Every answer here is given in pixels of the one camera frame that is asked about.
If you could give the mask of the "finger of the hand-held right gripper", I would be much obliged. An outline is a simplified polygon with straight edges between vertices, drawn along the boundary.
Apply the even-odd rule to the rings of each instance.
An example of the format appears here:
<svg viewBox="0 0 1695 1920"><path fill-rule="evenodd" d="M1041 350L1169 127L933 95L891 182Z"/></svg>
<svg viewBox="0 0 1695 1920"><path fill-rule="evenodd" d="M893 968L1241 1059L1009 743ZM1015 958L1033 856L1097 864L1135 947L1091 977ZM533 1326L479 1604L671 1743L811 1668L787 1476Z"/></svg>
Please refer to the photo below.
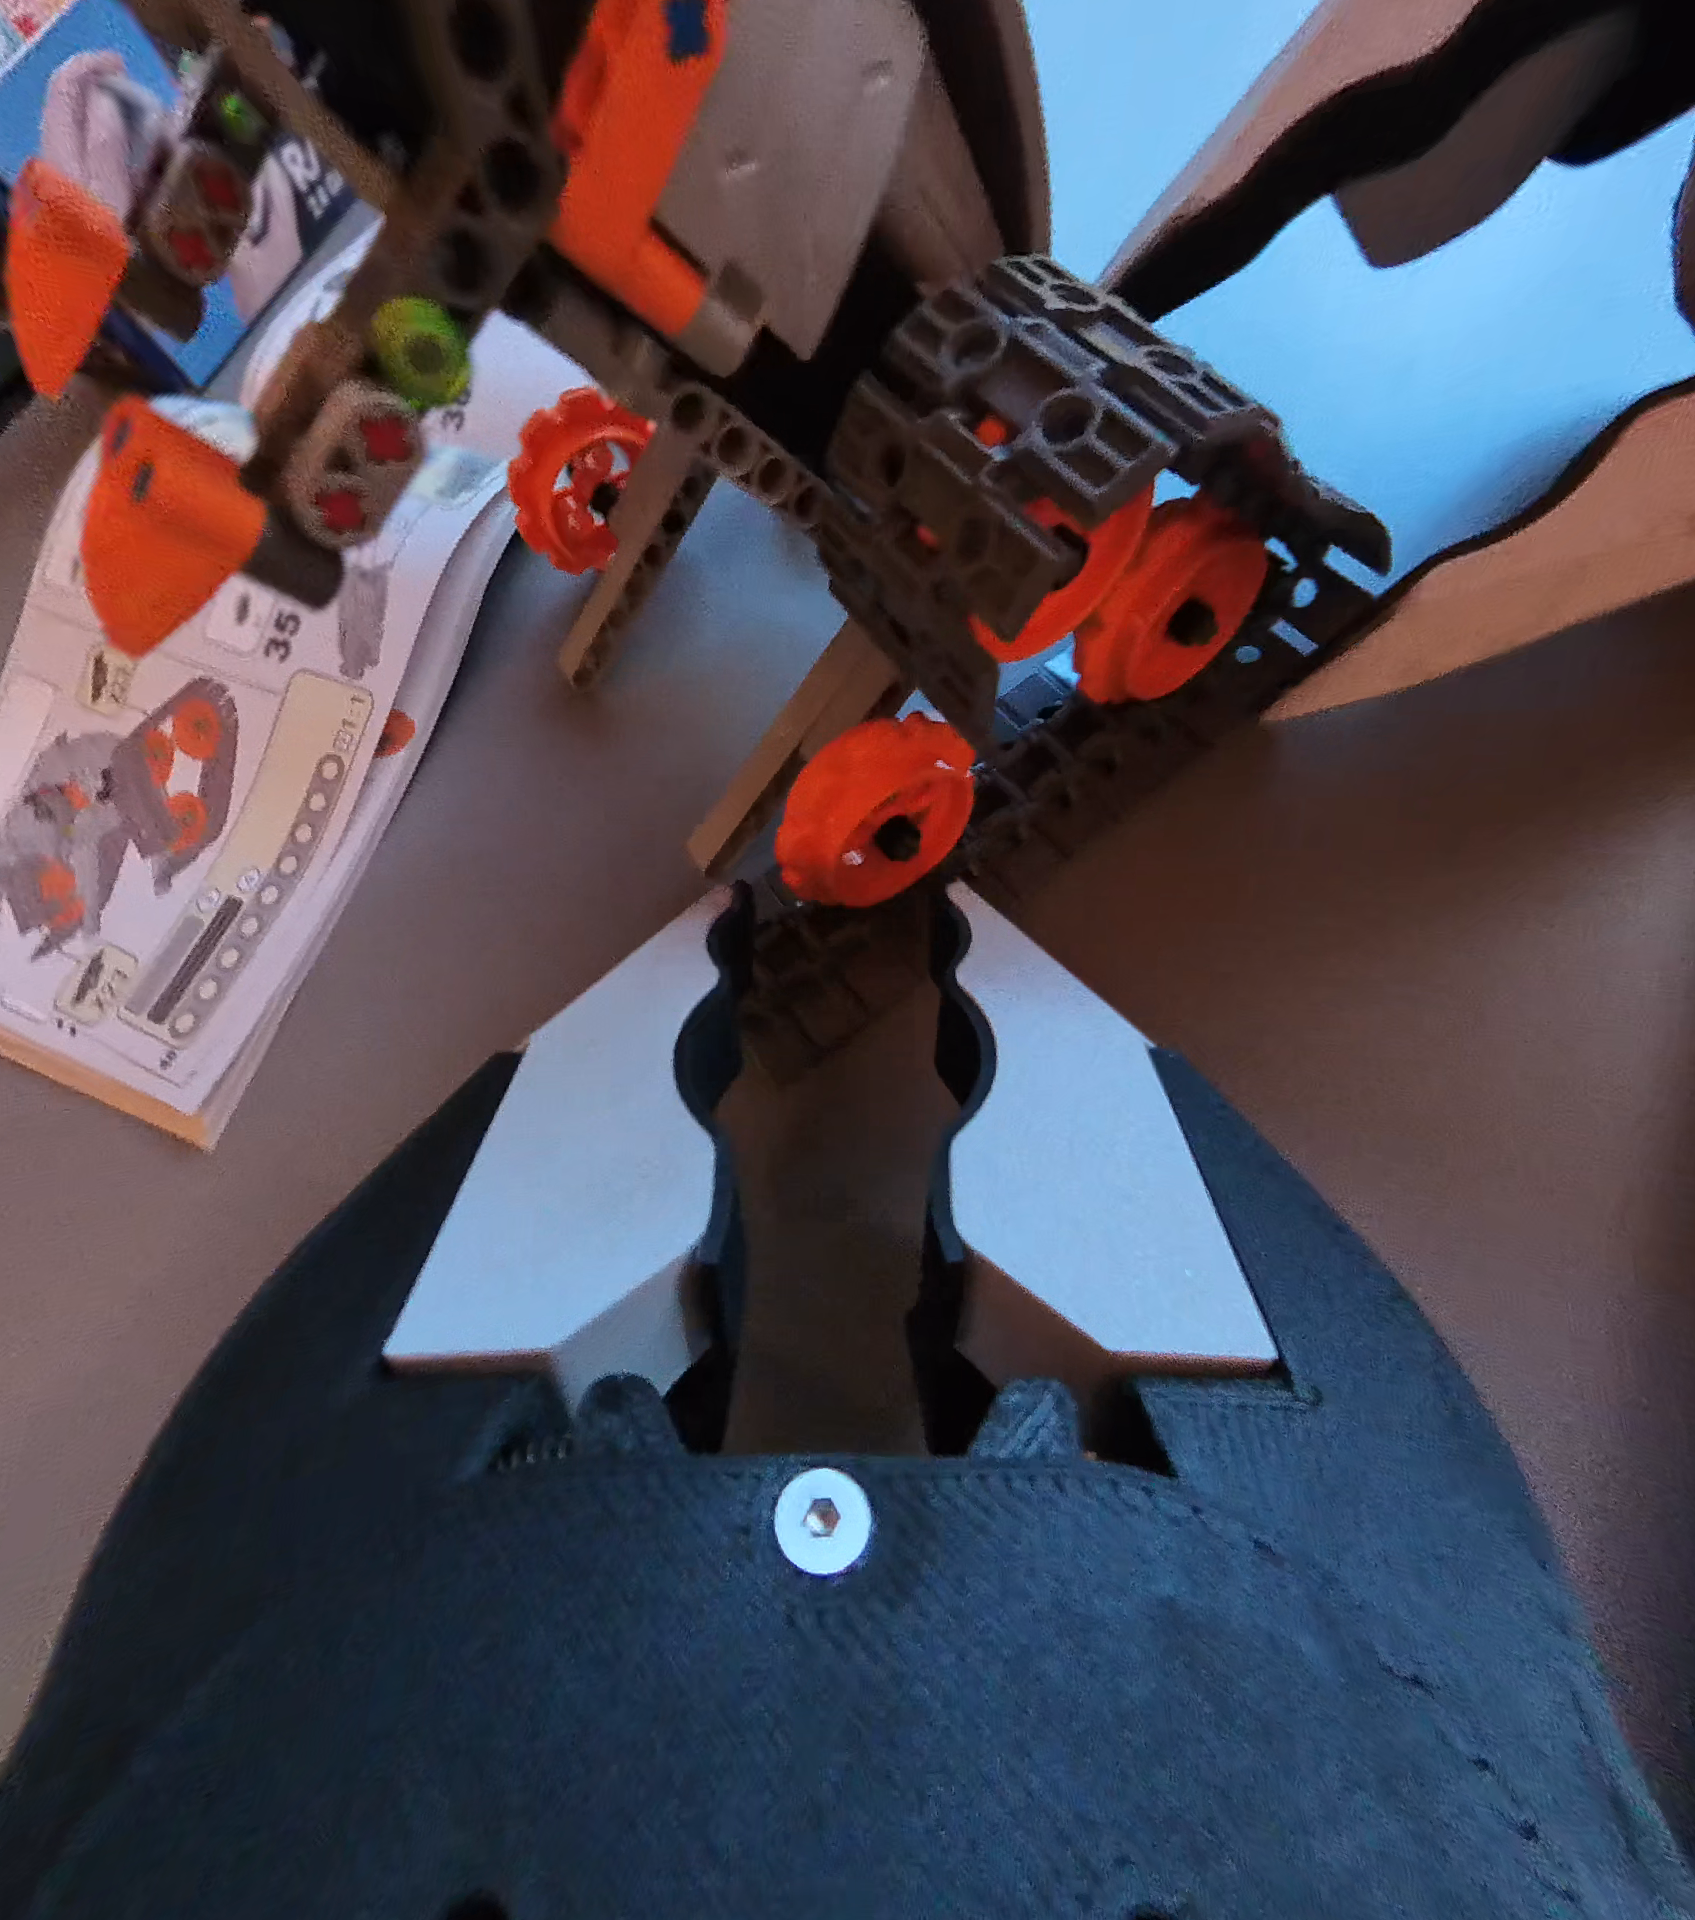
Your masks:
<svg viewBox="0 0 1695 1920"><path fill-rule="evenodd" d="M1695 583L1695 376L1615 417L1525 511L1401 577L1267 725L1351 709Z"/></svg>
<svg viewBox="0 0 1695 1920"><path fill-rule="evenodd" d="M1251 265L1315 204L1433 157L1487 97L1557 48L1557 108L1495 159L1519 187L1583 168L1695 108L1695 5L1321 5L1169 182L1103 272L1149 320Z"/></svg>

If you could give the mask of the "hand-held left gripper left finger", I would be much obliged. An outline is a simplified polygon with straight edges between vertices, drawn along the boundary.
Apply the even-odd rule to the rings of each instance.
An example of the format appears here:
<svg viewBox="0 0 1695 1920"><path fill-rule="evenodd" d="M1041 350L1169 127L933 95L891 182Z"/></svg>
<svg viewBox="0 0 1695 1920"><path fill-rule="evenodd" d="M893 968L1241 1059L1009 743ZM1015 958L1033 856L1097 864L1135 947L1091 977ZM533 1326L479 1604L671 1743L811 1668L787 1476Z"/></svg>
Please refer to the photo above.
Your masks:
<svg viewBox="0 0 1695 1920"><path fill-rule="evenodd" d="M719 1105L739 1077L755 899L723 885L539 1024L381 1357L513 1373L577 1410L645 1380L681 1444L727 1438L747 1305Z"/></svg>

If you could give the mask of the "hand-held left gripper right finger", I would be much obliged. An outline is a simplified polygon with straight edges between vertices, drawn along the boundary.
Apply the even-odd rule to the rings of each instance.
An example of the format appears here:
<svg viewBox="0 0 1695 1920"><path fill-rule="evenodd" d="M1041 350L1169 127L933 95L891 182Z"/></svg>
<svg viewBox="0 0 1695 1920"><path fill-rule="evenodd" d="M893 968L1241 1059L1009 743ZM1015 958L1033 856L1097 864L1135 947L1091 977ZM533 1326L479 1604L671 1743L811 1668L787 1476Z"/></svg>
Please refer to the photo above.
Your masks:
<svg viewBox="0 0 1695 1920"><path fill-rule="evenodd" d="M933 1069L955 1105L929 1178L913 1389L961 1454L1023 1380L1121 1435L1147 1380L1281 1367L1155 1046L963 881L929 918Z"/></svg>

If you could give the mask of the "dark grey toy track belt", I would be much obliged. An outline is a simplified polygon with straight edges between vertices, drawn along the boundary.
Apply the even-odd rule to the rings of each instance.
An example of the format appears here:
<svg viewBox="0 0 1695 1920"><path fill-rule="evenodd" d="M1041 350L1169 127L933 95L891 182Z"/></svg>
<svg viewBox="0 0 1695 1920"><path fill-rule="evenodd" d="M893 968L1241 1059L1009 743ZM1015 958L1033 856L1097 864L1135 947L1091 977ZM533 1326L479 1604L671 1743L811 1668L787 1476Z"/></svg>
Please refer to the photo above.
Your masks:
<svg viewBox="0 0 1695 1920"><path fill-rule="evenodd" d="M753 874L741 1035L781 1083L925 975L931 896L1017 906L1373 611L1387 523L1057 262L917 306L859 375L813 543L845 614L691 853Z"/></svg>

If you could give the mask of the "grey orange block toy robot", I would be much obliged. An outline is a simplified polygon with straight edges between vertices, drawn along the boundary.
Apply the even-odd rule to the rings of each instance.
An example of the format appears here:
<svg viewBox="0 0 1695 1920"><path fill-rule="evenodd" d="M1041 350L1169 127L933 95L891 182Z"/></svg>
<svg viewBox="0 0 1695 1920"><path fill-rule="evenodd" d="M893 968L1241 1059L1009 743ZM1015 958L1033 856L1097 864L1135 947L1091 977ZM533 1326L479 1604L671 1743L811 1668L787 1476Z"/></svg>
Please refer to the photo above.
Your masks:
<svg viewBox="0 0 1695 1920"><path fill-rule="evenodd" d="M477 325L535 328L649 422L635 475L789 470L813 527L843 405L899 325L1005 259L915 5L133 5L195 66L122 93L120 147L34 157L10 203L24 370L60 396L114 309L177 325L295 137L379 212L233 459L124 400L84 537L139 659L235 574L319 606L463 395Z"/></svg>

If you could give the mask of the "grey desk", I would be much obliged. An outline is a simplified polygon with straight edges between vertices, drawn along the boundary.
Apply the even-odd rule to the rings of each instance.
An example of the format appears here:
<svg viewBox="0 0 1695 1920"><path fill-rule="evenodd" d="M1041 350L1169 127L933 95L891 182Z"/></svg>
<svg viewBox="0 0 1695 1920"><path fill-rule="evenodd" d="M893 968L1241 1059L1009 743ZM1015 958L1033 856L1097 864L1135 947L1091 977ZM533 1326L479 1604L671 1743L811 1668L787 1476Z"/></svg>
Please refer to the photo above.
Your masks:
<svg viewBox="0 0 1695 1920"><path fill-rule="evenodd" d="M1313 5L1029 5L1053 237L1087 271ZM1457 259L1367 275L1329 209L1191 315L1399 539L1529 485L1541 322L1627 388L1683 124L1531 182ZM0 444L0 629L80 421ZM445 720L209 1154L0 1061L0 1764L102 1524L289 1247L495 1049L693 891L679 838L825 638L791 547L713 505L609 710L509 558ZM1431 1313L1549 1517L1627 1740L1695 1853L1695 591L1399 701L1233 740L1069 862L1029 929L1183 1052ZM733 1094L767 1263L735 1444L917 1446L897 1314L947 1111L913 992Z"/></svg>

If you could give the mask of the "open instruction booklet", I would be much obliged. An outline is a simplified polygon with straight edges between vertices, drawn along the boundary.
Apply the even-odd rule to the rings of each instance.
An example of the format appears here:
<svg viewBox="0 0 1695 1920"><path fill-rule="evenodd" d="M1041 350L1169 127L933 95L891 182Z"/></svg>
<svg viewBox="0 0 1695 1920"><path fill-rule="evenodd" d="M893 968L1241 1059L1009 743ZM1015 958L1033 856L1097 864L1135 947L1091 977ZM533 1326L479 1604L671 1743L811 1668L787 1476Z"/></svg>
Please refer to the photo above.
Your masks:
<svg viewBox="0 0 1695 1920"><path fill-rule="evenodd" d="M233 579L137 662L90 606L84 452L0 670L2 1059L219 1140L425 750L513 535L513 431L549 393L489 325L333 604Z"/></svg>

